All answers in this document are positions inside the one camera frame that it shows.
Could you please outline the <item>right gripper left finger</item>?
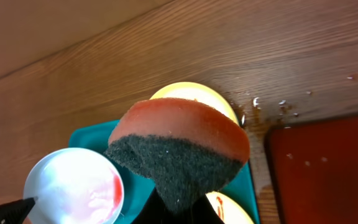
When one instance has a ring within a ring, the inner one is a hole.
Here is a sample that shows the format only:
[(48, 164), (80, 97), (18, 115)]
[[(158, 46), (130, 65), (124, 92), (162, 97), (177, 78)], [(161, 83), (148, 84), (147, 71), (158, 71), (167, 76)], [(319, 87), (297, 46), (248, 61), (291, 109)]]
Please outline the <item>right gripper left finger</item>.
[(20, 199), (0, 205), (0, 224), (23, 224), (38, 197)]

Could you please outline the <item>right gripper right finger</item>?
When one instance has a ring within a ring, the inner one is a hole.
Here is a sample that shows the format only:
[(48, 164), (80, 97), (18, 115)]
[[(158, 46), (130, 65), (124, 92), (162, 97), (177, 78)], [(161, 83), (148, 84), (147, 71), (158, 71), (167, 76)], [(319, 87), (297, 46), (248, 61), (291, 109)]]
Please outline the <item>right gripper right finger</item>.
[(224, 224), (206, 196), (199, 198), (189, 209), (178, 214), (170, 212), (156, 189), (153, 189), (143, 209), (132, 224)]

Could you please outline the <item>light blue plate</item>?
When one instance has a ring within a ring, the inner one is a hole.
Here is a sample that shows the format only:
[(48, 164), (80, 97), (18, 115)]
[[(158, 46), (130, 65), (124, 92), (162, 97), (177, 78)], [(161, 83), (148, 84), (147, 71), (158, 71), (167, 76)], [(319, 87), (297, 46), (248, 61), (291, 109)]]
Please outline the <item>light blue plate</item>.
[(24, 198), (34, 198), (33, 224), (114, 223), (124, 203), (116, 167), (90, 149), (69, 147), (42, 158), (29, 172)]

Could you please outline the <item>red and grey sponge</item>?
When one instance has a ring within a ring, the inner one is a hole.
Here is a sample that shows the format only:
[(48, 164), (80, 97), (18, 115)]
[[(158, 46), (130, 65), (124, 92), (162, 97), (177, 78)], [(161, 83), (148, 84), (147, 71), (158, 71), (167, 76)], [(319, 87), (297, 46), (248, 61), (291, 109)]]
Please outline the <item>red and grey sponge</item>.
[(104, 155), (155, 183), (174, 213), (235, 178), (250, 156), (245, 131), (218, 110), (194, 100), (135, 103), (112, 131)]

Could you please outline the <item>yellow-green plate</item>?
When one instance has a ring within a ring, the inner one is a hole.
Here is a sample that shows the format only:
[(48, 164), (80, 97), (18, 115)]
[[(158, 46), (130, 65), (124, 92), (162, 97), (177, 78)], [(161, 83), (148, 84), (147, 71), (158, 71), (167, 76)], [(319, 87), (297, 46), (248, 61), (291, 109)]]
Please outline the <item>yellow-green plate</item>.
[(177, 82), (167, 85), (154, 93), (151, 99), (182, 98), (204, 103), (227, 116), (237, 125), (238, 118), (229, 102), (212, 88), (194, 82)]
[(247, 212), (228, 196), (220, 192), (210, 192), (206, 196), (225, 224), (254, 224)]

